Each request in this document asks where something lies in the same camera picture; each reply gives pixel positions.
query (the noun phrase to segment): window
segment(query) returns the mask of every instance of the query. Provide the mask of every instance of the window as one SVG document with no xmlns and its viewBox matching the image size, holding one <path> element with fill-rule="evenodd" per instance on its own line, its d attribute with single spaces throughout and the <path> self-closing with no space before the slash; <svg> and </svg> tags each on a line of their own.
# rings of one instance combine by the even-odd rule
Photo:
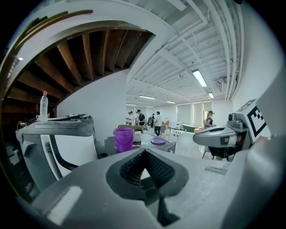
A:
<svg viewBox="0 0 286 229">
<path fill-rule="evenodd" d="M 193 103 L 193 125 L 202 127 L 202 103 Z"/>
<path fill-rule="evenodd" d="M 191 104 L 177 105 L 177 122 L 191 124 Z"/>
<path fill-rule="evenodd" d="M 193 125 L 195 127 L 203 127 L 207 119 L 207 112 L 212 110 L 211 102 L 193 103 Z"/>
</svg>

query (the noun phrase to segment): person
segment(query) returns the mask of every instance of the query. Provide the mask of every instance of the person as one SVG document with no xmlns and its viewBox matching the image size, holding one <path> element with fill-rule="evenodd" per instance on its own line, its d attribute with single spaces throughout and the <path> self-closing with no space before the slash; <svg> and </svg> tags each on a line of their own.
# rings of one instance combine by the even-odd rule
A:
<svg viewBox="0 0 286 229">
<path fill-rule="evenodd" d="M 153 128 L 154 127 L 154 119 L 155 119 L 155 114 L 154 113 L 152 114 L 151 119 L 152 119 L 152 121 L 151 121 L 151 128 Z"/>
<path fill-rule="evenodd" d="M 161 119 L 160 111 L 157 111 L 156 114 L 157 114 L 157 116 L 156 116 L 156 121 L 155 121 L 154 132 L 159 137 L 160 130 L 161 130 L 162 119 Z"/>
<path fill-rule="evenodd" d="M 130 118 L 131 118 L 131 125 L 135 126 L 135 117 L 134 117 L 133 111 L 130 111 Z"/>
<path fill-rule="evenodd" d="M 213 114 L 214 112 L 212 110 L 210 110 L 209 112 L 207 112 L 207 119 L 206 119 L 206 127 L 215 127 L 215 125 L 213 124 Z"/>
<path fill-rule="evenodd" d="M 138 118 L 139 118 L 139 126 L 142 127 L 142 130 L 144 130 L 145 127 L 145 123 L 147 123 L 145 115 L 142 114 L 141 110 L 137 110 L 137 114 L 139 114 Z"/>
<path fill-rule="evenodd" d="M 131 115 L 130 115 L 130 112 L 128 112 L 128 116 L 127 116 L 127 123 L 128 125 L 131 125 Z"/>
</svg>

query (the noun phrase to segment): woman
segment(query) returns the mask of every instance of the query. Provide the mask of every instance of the woman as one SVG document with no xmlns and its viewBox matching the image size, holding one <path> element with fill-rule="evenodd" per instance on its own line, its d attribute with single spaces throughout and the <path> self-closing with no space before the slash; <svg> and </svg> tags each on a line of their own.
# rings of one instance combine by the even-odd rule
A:
<svg viewBox="0 0 286 229">
<path fill-rule="evenodd" d="M 213 114 L 214 112 L 212 110 L 210 110 L 207 113 L 207 119 L 206 119 L 206 127 L 214 127 L 215 125 L 213 124 Z"/>
<path fill-rule="evenodd" d="M 153 128 L 153 126 L 154 126 L 154 118 L 155 118 L 155 114 L 153 113 L 152 114 L 152 121 L 151 121 L 151 128 Z"/>
</svg>

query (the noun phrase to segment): table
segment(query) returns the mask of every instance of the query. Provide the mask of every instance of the table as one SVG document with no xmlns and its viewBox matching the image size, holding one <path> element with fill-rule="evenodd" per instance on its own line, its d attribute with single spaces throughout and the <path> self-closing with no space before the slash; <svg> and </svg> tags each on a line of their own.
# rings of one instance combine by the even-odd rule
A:
<svg viewBox="0 0 286 229">
<path fill-rule="evenodd" d="M 151 143 L 151 139 L 155 136 L 149 133 L 141 134 L 141 142 L 133 142 L 133 149 L 137 148 L 155 148 L 163 151 L 173 151 L 175 153 L 176 143 L 171 141 L 166 141 L 164 145 L 154 145 Z M 115 147 L 114 137 L 109 137 L 105 140 L 105 153 L 107 156 L 112 156 L 114 154 L 120 153 Z"/>
</svg>

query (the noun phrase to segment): black shirt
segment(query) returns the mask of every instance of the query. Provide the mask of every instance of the black shirt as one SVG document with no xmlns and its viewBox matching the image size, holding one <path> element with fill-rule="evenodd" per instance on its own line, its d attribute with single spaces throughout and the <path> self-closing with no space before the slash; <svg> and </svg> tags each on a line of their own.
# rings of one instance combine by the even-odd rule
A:
<svg viewBox="0 0 286 229">
<path fill-rule="evenodd" d="M 139 115 L 139 125 L 140 126 L 144 125 L 144 121 L 143 121 L 144 119 L 145 119 L 145 115 L 140 114 Z"/>
<path fill-rule="evenodd" d="M 210 120 L 210 125 L 212 125 L 213 124 L 213 119 L 211 118 L 211 117 L 208 117 L 207 119 L 206 119 L 206 123 L 207 123 L 207 120 Z"/>
</svg>

